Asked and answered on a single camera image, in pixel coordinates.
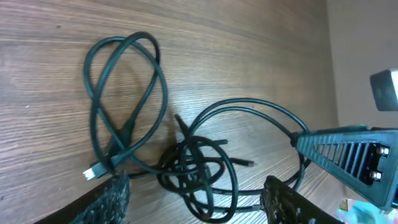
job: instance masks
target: screw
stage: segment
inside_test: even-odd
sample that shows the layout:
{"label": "screw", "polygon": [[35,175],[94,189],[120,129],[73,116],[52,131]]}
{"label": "screw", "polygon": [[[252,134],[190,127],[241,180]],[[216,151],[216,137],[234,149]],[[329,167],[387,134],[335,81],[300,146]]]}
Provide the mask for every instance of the screw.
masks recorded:
{"label": "screw", "polygon": [[380,172],[376,172],[376,171],[372,171],[371,172],[371,178],[374,180],[380,180],[381,179],[381,173]]}
{"label": "screw", "polygon": [[380,147],[377,149],[377,153],[382,155],[382,156],[386,156],[388,155],[388,153],[390,152],[390,149],[387,147]]}

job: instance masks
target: wire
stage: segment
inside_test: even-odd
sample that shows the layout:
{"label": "wire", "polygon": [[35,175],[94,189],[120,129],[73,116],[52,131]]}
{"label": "wire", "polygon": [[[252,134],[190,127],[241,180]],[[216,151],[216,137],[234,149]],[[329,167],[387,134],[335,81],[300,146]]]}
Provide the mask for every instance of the wire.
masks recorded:
{"label": "wire", "polygon": [[[155,56],[153,56],[145,47],[137,42],[137,40],[139,39],[147,39],[152,43],[155,48]],[[106,62],[101,72],[101,76],[94,88],[90,78],[91,63],[99,49],[112,43],[118,43],[119,45]],[[116,129],[109,115],[101,104],[100,99],[106,81],[112,69],[116,65],[123,52],[130,46],[137,48],[143,53],[143,55],[153,65],[154,73],[144,95],[139,100],[130,118],[125,122],[124,126],[121,129]],[[250,167],[253,166],[254,162],[244,159],[229,158],[227,153],[225,153],[225,151],[220,146],[226,144],[228,142],[227,140],[212,141],[205,137],[195,136],[195,131],[205,121],[220,113],[228,111],[247,112],[269,121],[277,128],[279,128],[283,133],[285,133],[291,139],[291,141],[294,140],[294,135],[286,127],[281,125],[274,118],[271,118],[270,116],[261,113],[260,111],[246,108],[243,106],[225,106],[222,108],[218,107],[234,103],[254,103],[268,106],[292,118],[304,131],[309,131],[303,121],[301,121],[296,115],[275,103],[254,98],[234,98],[222,100],[213,103],[212,105],[204,109],[195,118],[190,126],[187,126],[183,122],[182,118],[176,114],[175,118],[182,130],[185,139],[182,142],[179,142],[176,145],[170,146],[168,149],[166,149],[165,152],[162,154],[158,164],[156,164],[155,166],[150,166],[138,159],[134,155],[134,152],[138,150],[142,145],[144,145],[155,133],[156,129],[159,127],[164,117],[167,107],[168,90],[163,71],[160,67],[160,49],[156,39],[147,32],[136,32],[129,37],[105,38],[95,44],[87,53],[83,68],[83,75],[87,93],[92,100],[90,111],[91,142],[96,157],[100,162],[99,165],[104,167],[104,173],[109,172],[111,175],[118,175],[118,171],[115,169],[116,166],[123,160],[130,158],[144,170],[135,174],[129,174],[130,179],[139,179],[150,175],[156,175],[159,184],[163,186],[164,189],[179,194],[184,199],[184,202],[187,205],[188,209],[191,211],[191,213],[203,222],[224,223],[230,220],[235,213],[260,210],[260,205],[238,207],[237,204],[239,196],[260,195],[262,190],[239,190],[238,180],[233,164]],[[150,96],[150,93],[152,92],[154,85],[158,79],[162,87],[163,95],[159,115],[155,120],[153,126],[145,134],[145,136],[138,142],[132,143],[131,136],[135,127],[135,122],[138,114],[144,106],[144,103]],[[104,121],[106,128],[111,133],[111,140],[105,148],[105,154],[103,153],[103,149],[100,147],[100,144],[98,142],[98,132],[96,124],[96,117],[98,115]],[[200,150],[200,148],[203,146],[212,147],[218,153],[219,157],[206,157]],[[307,159],[305,161],[303,155],[299,154],[298,156],[300,160],[298,172],[284,182],[285,184],[292,184],[295,181],[295,184],[293,186],[294,190],[297,190],[299,188],[299,185],[303,180],[305,168],[308,167],[308,165],[310,164],[310,160]],[[216,164],[219,167],[218,171],[215,174],[212,174],[210,172],[208,164],[211,163]],[[231,179],[231,190],[217,189],[212,187],[211,185],[214,184],[223,175],[225,170],[229,172],[229,176]],[[200,190],[206,193],[207,203],[199,202],[196,199],[195,192]],[[213,194],[230,196],[231,204],[229,205],[229,207],[215,206]],[[224,216],[221,218],[212,218],[214,213],[224,213]]]}

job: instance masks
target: tangled cable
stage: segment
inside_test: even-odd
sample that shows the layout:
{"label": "tangled cable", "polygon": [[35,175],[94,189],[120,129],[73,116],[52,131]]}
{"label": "tangled cable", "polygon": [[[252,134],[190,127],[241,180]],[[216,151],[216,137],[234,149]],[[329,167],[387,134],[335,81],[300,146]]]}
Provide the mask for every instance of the tangled cable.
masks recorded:
{"label": "tangled cable", "polygon": [[[155,48],[155,56],[153,56],[145,47],[137,42],[137,40],[139,39],[147,39],[153,44]],[[92,60],[96,53],[99,51],[99,49],[115,42],[118,42],[119,45],[106,62],[106,65],[101,72],[101,76],[95,88],[93,88],[93,84],[90,79],[90,66]],[[130,46],[134,46],[147,57],[149,62],[154,67],[154,73],[146,91],[144,92],[144,95],[139,100],[130,118],[124,123],[121,129],[116,129],[112,124],[106,110],[101,105],[100,99],[104,90],[105,83],[112,69],[116,65],[116,62],[119,60],[123,52]],[[254,109],[242,106],[226,106],[218,109],[217,107],[229,105],[231,103],[255,103],[259,105],[269,106],[292,118],[304,131],[309,131],[306,125],[298,117],[296,117],[296,115],[275,103],[254,98],[233,98],[228,100],[222,100],[213,103],[212,105],[204,109],[195,118],[190,126],[187,126],[183,122],[183,120],[178,115],[176,115],[175,118],[180,126],[180,129],[182,130],[185,139],[182,142],[179,142],[176,145],[170,146],[168,149],[166,149],[157,165],[149,166],[142,160],[138,159],[134,155],[134,152],[138,150],[143,144],[145,144],[149,140],[149,138],[155,133],[156,129],[159,127],[164,117],[167,107],[168,91],[165,77],[160,67],[160,49],[156,39],[147,32],[136,32],[129,37],[105,38],[95,44],[87,53],[83,68],[83,75],[87,93],[92,100],[90,111],[91,142],[94,152],[100,162],[100,165],[104,167],[105,172],[109,172],[111,175],[118,175],[117,170],[115,170],[116,166],[129,157],[144,170],[140,173],[129,174],[130,179],[138,179],[148,175],[156,175],[159,184],[163,186],[164,189],[179,194],[184,199],[185,204],[187,205],[191,213],[203,222],[224,223],[230,220],[235,213],[251,212],[261,209],[260,205],[238,207],[239,196],[260,195],[261,189],[239,190],[238,180],[236,178],[236,172],[234,170],[233,164],[241,166],[252,166],[253,162],[244,159],[229,158],[227,153],[225,153],[225,151],[220,147],[220,145],[226,144],[227,140],[212,141],[205,137],[195,136],[195,131],[205,121],[222,112],[243,111],[268,120],[269,122],[277,126],[291,140],[294,139],[294,135],[286,127],[281,125],[278,121],[271,118],[270,116],[261,113],[260,111],[256,111]],[[144,103],[148,99],[151,91],[153,90],[157,79],[160,80],[163,93],[162,106],[160,107],[159,115],[155,120],[155,123],[145,134],[145,136],[138,142],[132,144],[131,136],[134,130],[137,116],[144,106]],[[104,121],[106,128],[111,133],[111,140],[106,146],[105,154],[103,153],[103,149],[98,142],[96,124],[97,114]],[[212,147],[220,156],[206,157],[200,150],[200,148],[203,146]],[[303,179],[305,168],[310,164],[310,160],[307,159],[305,161],[303,155],[299,154],[298,157],[300,159],[299,171],[284,182],[285,184],[289,185],[296,181],[293,186],[294,190],[298,189]],[[218,164],[219,169],[215,174],[211,174],[208,167],[209,163]],[[231,190],[217,189],[212,187],[211,185],[214,184],[223,175],[225,168],[228,170],[229,176],[231,178]],[[175,177],[178,180],[178,184],[174,184],[170,179],[171,177]],[[194,193],[199,190],[205,191],[207,203],[199,202],[196,199]],[[213,194],[230,196],[230,206],[215,206]],[[212,218],[215,212],[224,213],[224,216],[222,218]]]}

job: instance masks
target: cable connector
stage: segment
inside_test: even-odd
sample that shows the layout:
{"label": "cable connector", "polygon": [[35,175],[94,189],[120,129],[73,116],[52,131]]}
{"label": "cable connector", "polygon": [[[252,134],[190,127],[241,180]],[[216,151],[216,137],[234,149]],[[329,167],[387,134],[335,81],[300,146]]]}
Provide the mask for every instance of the cable connector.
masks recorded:
{"label": "cable connector", "polygon": [[[122,161],[121,156],[116,155],[113,156],[109,162],[109,165],[114,168],[116,167],[120,162]],[[100,163],[97,162],[96,164],[93,164],[88,170],[83,172],[83,175],[86,177],[86,180],[91,180],[94,178],[101,178],[102,176],[104,176],[105,174],[107,174],[108,171],[106,170],[105,166]]]}

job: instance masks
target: wooden table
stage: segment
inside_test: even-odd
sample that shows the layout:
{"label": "wooden table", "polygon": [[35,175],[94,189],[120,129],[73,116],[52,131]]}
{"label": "wooden table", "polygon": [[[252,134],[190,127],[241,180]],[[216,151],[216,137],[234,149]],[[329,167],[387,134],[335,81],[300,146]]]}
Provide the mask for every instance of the wooden table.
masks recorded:
{"label": "wooden table", "polygon": [[[98,40],[142,30],[160,43],[170,92],[161,127],[137,151],[149,164],[182,138],[173,114],[191,123],[206,106],[226,98],[273,101],[312,129],[337,125],[325,1],[0,1],[1,223],[40,220],[104,181],[87,182],[81,174],[95,161],[83,60]],[[94,79],[113,49],[104,49],[95,58]],[[128,50],[116,65],[102,102],[119,127],[142,96],[151,73],[151,66],[136,50]],[[151,127],[160,100],[160,86],[156,86],[137,121],[135,141]],[[272,109],[249,106],[292,131],[299,130]],[[109,134],[101,121],[99,131],[101,143],[106,144]],[[197,134],[229,139],[223,148],[231,157],[256,161],[256,167],[236,168],[240,189],[262,186],[267,175],[286,179],[298,169],[288,138],[250,114],[221,114]],[[128,167],[138,169],[134,164]],[[229,186],[229,182],[218,185]],[[300,193],[332,213],[343,189],[336,179],[311,165]],[[248,197],[239,204],[257,201]],[[198,222],[182,199],[163,190],[154,178],[131,182],[129,206],[131,223]],[[231,223],[265,221],[264,213],[254,212],[236,215]]]}

